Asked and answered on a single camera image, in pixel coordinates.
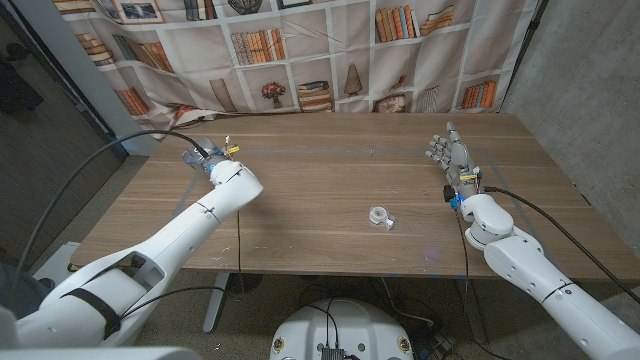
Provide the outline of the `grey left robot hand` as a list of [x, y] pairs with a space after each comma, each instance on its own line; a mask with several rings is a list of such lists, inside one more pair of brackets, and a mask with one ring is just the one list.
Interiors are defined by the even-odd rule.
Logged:
[[220, 162], [229, 159], [225, 152], [206, 137], [199, 138], [196, 143], [206, 152], [205, 156], [195, 146], [188, 148], [182, 154], [183, 161], [194, 169], [201, 168], [205, 173], [210, 174]]

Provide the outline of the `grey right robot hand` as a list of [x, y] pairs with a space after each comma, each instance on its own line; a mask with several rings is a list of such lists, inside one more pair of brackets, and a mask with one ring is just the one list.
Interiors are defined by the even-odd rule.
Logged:
[[446, 136], [433, 136], [425, 155], [443, 169], [447, 182], [464, 201], [480, 192], [481, 171], [454, 123], [448, 122], [446, 130]]

